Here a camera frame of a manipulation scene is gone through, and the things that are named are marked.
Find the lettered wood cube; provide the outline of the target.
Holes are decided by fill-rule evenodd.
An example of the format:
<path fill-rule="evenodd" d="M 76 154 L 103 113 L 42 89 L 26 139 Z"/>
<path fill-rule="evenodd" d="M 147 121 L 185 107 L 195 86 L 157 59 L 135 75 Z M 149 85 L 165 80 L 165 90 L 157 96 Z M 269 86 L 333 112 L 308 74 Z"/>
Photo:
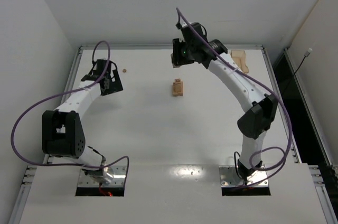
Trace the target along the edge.
<path fill-rule="evenodd" d="M 181 87 L 181 84 L 180 84 L 180 83 L 175 83 L 173 86 L 174 86 L 174 89 L 175 89 L 176 92 L 181 91 L 181 88 L 182 88 L 182 87 Z"/>

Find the dark grained wood block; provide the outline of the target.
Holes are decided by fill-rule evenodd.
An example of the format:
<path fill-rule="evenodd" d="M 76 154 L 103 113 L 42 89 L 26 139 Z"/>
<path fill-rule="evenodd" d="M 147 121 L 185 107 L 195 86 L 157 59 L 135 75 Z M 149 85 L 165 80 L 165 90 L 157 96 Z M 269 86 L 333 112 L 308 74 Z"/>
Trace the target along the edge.
<path fill-rule="evenodd" d="M 180 65 L 178 64 L 178 61 L 177 61 L 177 56 L 174 53 L 171 54 L 171 64 L 172 64 L 173 68 L 179 68 L 180 67 Z"/>

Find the clear amber plastic bin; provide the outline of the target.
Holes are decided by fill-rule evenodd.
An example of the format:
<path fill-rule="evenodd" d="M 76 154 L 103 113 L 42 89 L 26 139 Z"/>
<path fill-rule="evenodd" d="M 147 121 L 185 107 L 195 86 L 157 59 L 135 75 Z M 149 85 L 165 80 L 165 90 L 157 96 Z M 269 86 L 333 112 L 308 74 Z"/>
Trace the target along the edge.
<path fill-rule="evenodd" d="M 246 65 L 246 52 L 245 50 L 231 50 L 230 55 L 235 62 L 235 64 L 241 69 L 245 74 L 249 73 L 249 68 Z"/>

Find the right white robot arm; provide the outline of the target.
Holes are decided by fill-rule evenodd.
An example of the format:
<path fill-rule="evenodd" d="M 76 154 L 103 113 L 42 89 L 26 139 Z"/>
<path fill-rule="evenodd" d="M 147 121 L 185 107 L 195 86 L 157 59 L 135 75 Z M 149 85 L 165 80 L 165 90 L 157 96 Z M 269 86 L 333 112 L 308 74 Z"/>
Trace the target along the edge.
<path fill-rule="evenodd" d="M 278 102 L 273 95 L 259 90 L 232 59 L 228 49 L 217 39 L 208 41 L 200 23 L 177 23 L 183 39 L 173 39 L 172 64 L 180 67 L 195 62 L 217 76 L 239 102 L 244 114 L 237 121 L 243 134 L 237 172 L 247 180 L 262 166 L 261 151 L 267 130 L 275 119 Z"/>

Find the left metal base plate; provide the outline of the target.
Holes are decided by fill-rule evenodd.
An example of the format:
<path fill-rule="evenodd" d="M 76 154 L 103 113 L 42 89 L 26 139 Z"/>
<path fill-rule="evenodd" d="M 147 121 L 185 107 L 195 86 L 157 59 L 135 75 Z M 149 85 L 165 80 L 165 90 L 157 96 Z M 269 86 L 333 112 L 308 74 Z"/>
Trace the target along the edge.
<path fill-rule="evenodd" d="M 126 166 L 110 166 L 100 170 L 81 169 L 78 186 L 83 188 L 123 186 L 126 178 Z"/>

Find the long light wood block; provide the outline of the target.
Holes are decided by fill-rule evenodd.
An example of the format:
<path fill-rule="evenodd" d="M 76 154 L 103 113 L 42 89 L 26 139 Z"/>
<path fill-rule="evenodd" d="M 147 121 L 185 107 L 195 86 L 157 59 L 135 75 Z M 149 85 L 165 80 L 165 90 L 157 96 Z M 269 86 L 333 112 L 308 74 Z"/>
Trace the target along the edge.
<path fill-rule="evenodd" d="M 173 86 L 173 88 L 172 88 L 172 95 L 174 96 L 174 97 L 176 97 L 176 96 L 178 96 L 179 95 L 179 93 L 176 91 L 176 88 Z"/>

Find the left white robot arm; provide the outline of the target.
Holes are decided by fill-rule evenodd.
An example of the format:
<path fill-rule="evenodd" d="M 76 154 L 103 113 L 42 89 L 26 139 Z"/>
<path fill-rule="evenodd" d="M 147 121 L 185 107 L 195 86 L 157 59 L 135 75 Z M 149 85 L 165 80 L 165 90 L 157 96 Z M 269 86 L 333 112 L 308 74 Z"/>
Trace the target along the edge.
<path fill-rule="evenodd" d="M 117 65 L 105 59 L 95 61 L 78 88 L 55 110 L 43 113 L 42 151 L 80 164 L 85 175 L 104 183 L 109 168 L 100 167 L 106 164 L 106 158 L 87 145 L 81 119 L 98 97 L 123 91 Z"/>

